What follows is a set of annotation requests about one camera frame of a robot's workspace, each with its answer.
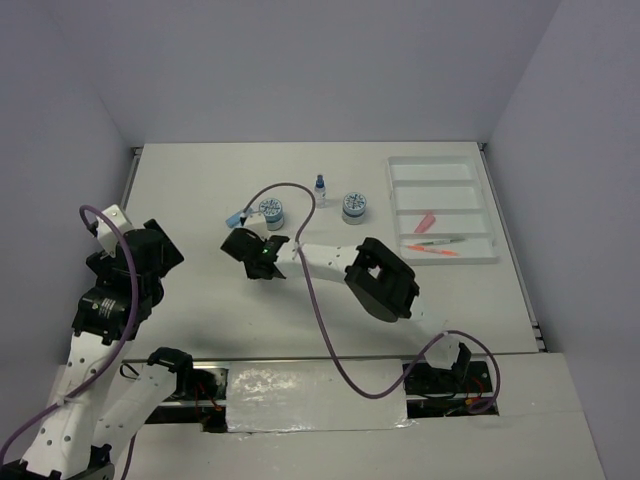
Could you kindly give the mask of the blue round jar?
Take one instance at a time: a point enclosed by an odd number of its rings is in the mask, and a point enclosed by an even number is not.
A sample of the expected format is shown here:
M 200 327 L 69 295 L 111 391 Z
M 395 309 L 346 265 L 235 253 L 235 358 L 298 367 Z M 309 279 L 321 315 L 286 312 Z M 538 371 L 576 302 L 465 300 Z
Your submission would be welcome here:
M 259 203 L 259 212 L 263 215 L 268 231 L 277 231 L 284 225 L 284 209 L 277 198 L 266 198 Z
M 361 224 L 366 216 L 367 199 L 359 192 L 347 193 L 342 201 L 342 219 L 346 224 Z

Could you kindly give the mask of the small clear spray bottle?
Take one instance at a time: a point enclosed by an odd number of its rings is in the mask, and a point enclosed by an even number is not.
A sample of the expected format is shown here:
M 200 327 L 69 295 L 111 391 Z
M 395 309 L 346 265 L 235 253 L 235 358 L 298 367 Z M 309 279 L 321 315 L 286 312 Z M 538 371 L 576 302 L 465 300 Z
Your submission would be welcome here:
M 318 174 L 314 184 L 314 195 L 317 208 L 323 208 L 326 204 L 326 185 L 324 176 Z

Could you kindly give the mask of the blue lead case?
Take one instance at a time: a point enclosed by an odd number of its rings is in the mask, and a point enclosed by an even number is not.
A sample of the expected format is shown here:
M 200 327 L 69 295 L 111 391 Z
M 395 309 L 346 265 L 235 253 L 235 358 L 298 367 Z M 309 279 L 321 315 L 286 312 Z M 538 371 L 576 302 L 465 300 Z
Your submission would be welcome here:
M 241 224 L 242 218 L 243 212 L 238 211 L 226 219 L 226 226 L 230 229 L 236 228 Z

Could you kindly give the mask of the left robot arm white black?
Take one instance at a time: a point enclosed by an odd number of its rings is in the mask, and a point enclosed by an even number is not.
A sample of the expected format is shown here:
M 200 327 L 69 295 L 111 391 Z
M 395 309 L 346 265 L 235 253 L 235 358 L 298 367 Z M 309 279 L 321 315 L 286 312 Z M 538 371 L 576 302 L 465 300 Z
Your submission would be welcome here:
M 184 258 L 156 220 L 123 228 L 126 244 L 87 259 L 94 287 L 79 300 L 67 364 L 38 433 L 4 479 L 111 479 L 130 442 L 156 407 L 196 385 L 191 355 L 160 347 L 111 406 L 105 405 L 140 324 L 164 297 L 163 278 Z

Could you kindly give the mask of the pink lead case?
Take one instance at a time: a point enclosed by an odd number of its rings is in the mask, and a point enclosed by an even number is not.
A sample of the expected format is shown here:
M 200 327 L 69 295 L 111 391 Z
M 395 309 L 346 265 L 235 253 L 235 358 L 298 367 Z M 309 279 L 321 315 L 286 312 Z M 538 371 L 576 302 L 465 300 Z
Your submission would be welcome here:
M 415 234 L 423 234 L 427 232 L 431 226 L 435 223 L 435 215 L 431 212 L 427 213 L 418 223 L 414 229 Z

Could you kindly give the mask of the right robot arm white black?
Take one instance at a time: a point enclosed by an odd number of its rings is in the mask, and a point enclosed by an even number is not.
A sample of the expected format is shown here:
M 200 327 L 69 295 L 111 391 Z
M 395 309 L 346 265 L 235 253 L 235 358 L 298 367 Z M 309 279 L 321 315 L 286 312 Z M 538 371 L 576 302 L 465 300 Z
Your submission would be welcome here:
M 251 280 L 305 281 L 329 356 L 344 378 L 348 375 L 322 318 L 315 280 L 347 287 L 364 311 L 377 320 L 412 325 L 426 342 L 414 362 L 425 359 L 435 363 L 435 380 L 442 389 L 457 391 L 469 380 L 469 349 L 458 347 L 455 335 L 429 317 L 416 273 L 380 240 L 367 237 L 356 246 L 326 246 L 302 243 L 297 237 L 263 237 L 239 227 L 229 233 L 221 250 L 241 263 Z

